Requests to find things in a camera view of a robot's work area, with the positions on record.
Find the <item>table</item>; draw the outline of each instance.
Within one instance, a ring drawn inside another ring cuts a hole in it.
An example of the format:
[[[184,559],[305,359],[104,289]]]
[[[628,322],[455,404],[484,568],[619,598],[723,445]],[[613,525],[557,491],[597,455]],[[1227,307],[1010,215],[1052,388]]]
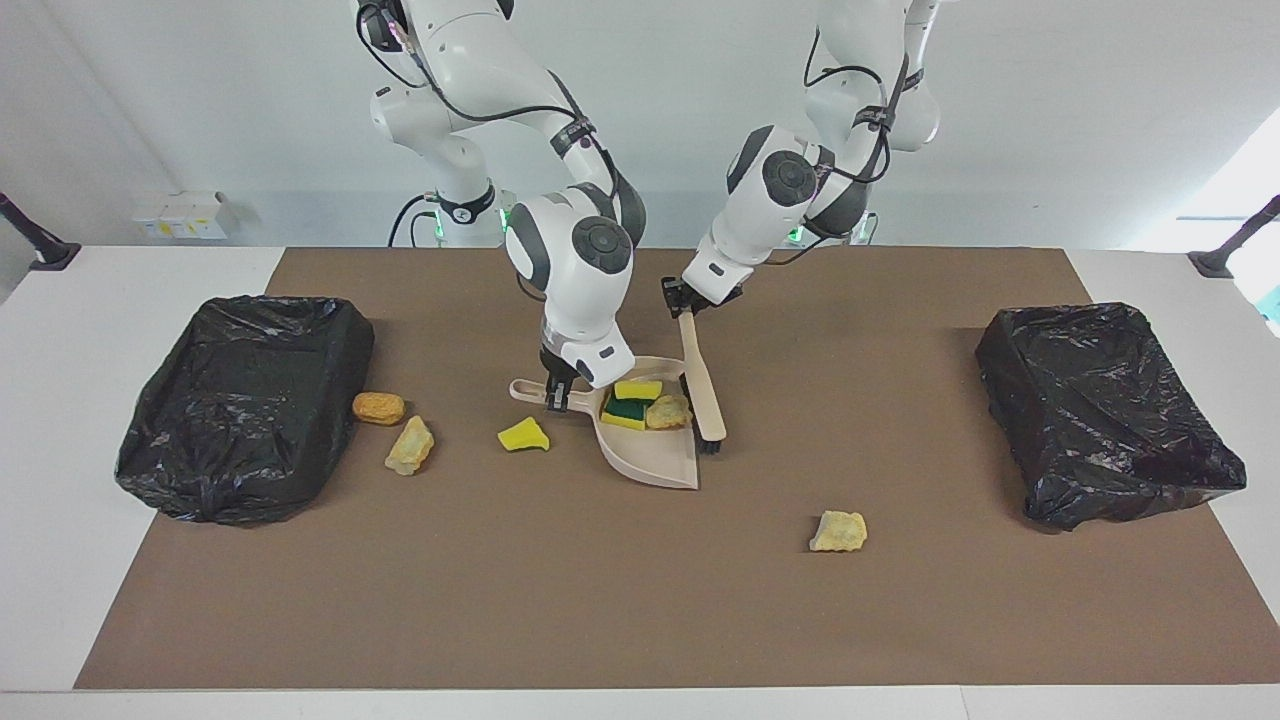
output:
[[[76,674],[152,512],[109,478],[138,388],[195,309],[261,292],[279,249],[86,249],[61,274],[32,275],[0,306],[0,715],[201,716],[794,716],[1231,717],[1271,716],[1280,687],[826,688],[650,692],[70,693]],[[1280,343],[1226,282],[1181,256],[1073,252],[1091,296],[1151,318],[1185,384],[1249,465],[1251,489],[1215,503],[1275,612],[1280,562],[1268,520],[1280,509],[1280,448],[1268,421]],[[70,451],[44,456],[49,437]]]

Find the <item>plastic bag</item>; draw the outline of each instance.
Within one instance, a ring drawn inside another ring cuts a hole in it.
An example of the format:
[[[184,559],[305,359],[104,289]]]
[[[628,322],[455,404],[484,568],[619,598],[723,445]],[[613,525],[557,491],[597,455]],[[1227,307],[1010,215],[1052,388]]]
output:
[[[116,482],[179,520],[288,518],[347,447],[372,347],[346,300],[205,302],[142,389]]]
[[[1025,515],[1074,529],[1243,489],[1151,332],[1123,304],[1002,310],[978,346],[991,414],[1027,484]]]

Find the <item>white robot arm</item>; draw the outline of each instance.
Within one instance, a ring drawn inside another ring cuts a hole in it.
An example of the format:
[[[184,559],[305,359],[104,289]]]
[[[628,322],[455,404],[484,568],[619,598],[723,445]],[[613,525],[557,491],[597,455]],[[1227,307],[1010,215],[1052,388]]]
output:
[[[564,410],[576,377],[604,387],[635,364],[614,315],[646,218],[568,88],[511,33],[512,10],[513,0],[366,0],[356,27],[401,81],[374,96],[374,123],[426,161],[447,237],[502,232],[484,154],[458,131],[500,119],[530,126],[575,178],[570,188],[516,205],[506,234],[517,273],[547,295],[548,407]]]
[[[768,126],[730,167],[728,202],[680,281],[672,314],[723,305],[797,227],[818,242],[847,238],[867,211],[890,152],[933,140],[937,102],[923,83],[924,45],[941,0],[828,0],[805,67],[805,110],[822,145]],[[810,78],[819,42],[837,68]]]

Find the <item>black cable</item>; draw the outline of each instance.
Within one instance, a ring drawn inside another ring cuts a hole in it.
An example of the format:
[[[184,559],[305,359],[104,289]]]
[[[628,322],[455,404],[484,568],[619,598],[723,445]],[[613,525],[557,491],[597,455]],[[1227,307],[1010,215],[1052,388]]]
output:
[[[417,215],[413,215],[412,218],[410,218],[410,220],[408,220],[408,243],[411,246],[413,246],[413,247],[417,247],[417,222],[421,220],[422,218],[431,218],[434,220],[435,219],[435,213],[428,210],[426,213],[419,213]]]
[[[869,223],[872,220],[876,220],[876,224],[872,225],[872,234],[867,236],[867,242],[864,245],[870,245],[872,242],[874,242],[876,233],[879,232],[879,215],[877,215],[876,213],[867,213],[867,219],[864,222]]]
[[[783,266],[790,265],[791,263],[795,263],[796,260],[804,258],[805,255],[809,254],[810,250],[813,250],[814,247],[818,247],[819,245],[822,245],[823,242],[827,242],[828,240],[833,240],[833,238],[819,237],[814,242],[809,243],[809,247],[805,247],[804,250],[801,250],[800,252],[796,252],[795,255],[787,258],[786,260],[765,260],[764,264],[774,266],[774,268],[783,268]]]
[[[868,124],[868,123],[870,123],[870,120],[858,120],[856,123],[854,123],[854,128],[858,128],[858,126],[864,126],[864,124]],[[892,149],[890,147],[890,143],[888,143],[888,129],[886,129],[883,126],[881,126],[879,133],[876,137],[876,151],[878,154],[883,154],[884,155],[884,167],[881,168],[881,170],[878,173],[873,174],[869,178],[864,178],[861,176],[855,176],[855,174],[850,173],[849,170],[842,170],[842,169],[840,169],[840,168],[837,168],[835,165],[831,165],[831,172],[835,173],[835,174],[837,174],[837,176],[840,176],[840,177],[842,177],[842,178],[847,178],[847,179],[850,179],[852,182],[858,182],[858,183],[863,183],[863,184],[877,183],[881,179],[883,179],[884,176],[888,174],[888,168],[890,168],[890,165],[893,161],[893,151],[892,151]]]
[[[545,296],[544,297],[538,297],[532,292],[529,292],[529,288],[525,287],[525,278],[521,277],[520,270],[516,270],[516,287],[520,288],[520,292],[525,293],[525,297],[527,297],[530,300],[534,300],[536,302],[547,302],[547,297]]]
[[[426,201],[426,196],[424,196],[424,195],[415,195],[412,200],[410,200],[408,202],[404,204],[403,208],[401,208],[399,214],[396,215],[396,222],[392,223],[392,233],[389,236],[387,236],[387,247],[396,247],[396,233],[399,232],[399,224],[402,222],[404,222],[404,215],[408,215],[408,211],[413,208],[413,205],[417,205],[419,202],[425,202],[425,201]]]
[[[876,81],[876,85],[881,86],[881,95],[884,95],[884,81],[881,79],[876,70],[863,67],[863,65],[841,65],[838,68],[827,68],[814,79],[809,79],[809,73],[813,72],[813,56],[818,53],[818,40],[822,37],[822,29],[813,31],[813,47],[809,49],[809,59],[804,64],[804,86],[813,87],[819,82],[840,73],[863,73],[864,76]]]
[[[613,183],[613,191],[609,192],[609,202],[618,197],[618,167],[613,164],[613,154],[605,150],[600,141],[595,140],[594,135],[589,135],[591,138],[591,145],[595,146],[595,151],[600,154],[604,160],[604,168],[609,170],[609,182]]]

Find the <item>beige dustpan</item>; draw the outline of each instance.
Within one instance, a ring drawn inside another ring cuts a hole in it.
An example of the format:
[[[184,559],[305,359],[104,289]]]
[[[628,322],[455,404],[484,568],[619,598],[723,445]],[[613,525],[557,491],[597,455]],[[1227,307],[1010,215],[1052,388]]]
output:
[[[680,395],[680,375],[685,363],[669,357],[636,357],[636,366],[626,374],[628,380],[662,380],[663,392]],[[600,407],[608,398],[608,389],[591,392],[573,391],[568,407],[591,416],[595,439],[609,465],[637,483],[677,489],[698,489],[698,454],[694,430],[690,427],[676,430],[632,430],[600,421]],[[513,380],[511,396],[524,402],[545,405],[543,383]]]

